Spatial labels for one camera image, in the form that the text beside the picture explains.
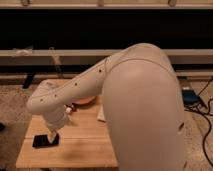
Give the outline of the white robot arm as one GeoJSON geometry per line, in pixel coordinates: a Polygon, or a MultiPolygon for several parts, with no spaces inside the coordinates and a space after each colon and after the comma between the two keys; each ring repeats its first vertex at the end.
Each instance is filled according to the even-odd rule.
{"type": "Polygon", "coordinates": [[[181,87],[162,49],[135,44],[61,86],[45,80],[27,108],[55,132],[69,122],[65,105],[96,95],[120,171],[187,171],[181,87]]]}

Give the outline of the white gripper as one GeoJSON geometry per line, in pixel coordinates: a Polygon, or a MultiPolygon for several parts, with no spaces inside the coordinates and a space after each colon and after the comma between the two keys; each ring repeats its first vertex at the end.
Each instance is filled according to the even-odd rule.
{"type": "Polygon", "coordinates": [[[53,142],[57,135],[55,131],[63,128],[69,121],[69,117],[64,112],[52,112],[45,114],[44,120],[47,128],[51,131],[48,134],[48,140],[49,142],[53,142]]]}

